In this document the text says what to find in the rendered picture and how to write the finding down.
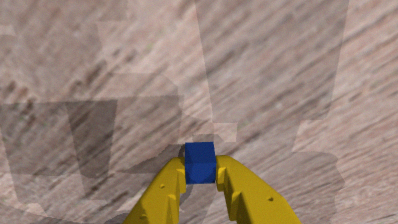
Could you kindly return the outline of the blue cube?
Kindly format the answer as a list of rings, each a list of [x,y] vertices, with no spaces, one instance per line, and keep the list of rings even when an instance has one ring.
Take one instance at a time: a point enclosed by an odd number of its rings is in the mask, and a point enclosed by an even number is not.
[[[216,157],[213,142],[185,143],[186,184],[215,183]]]

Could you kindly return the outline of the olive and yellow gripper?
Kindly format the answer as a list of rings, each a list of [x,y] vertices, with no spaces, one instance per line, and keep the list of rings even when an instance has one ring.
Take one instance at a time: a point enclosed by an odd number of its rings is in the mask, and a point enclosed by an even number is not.
[[[286,199],[239,161],[216,157],[217,191],[224,192],[230,221],[237,224],[302,224]],[[170,159],[122,224],[178,224],[186,192],[185,157]]]

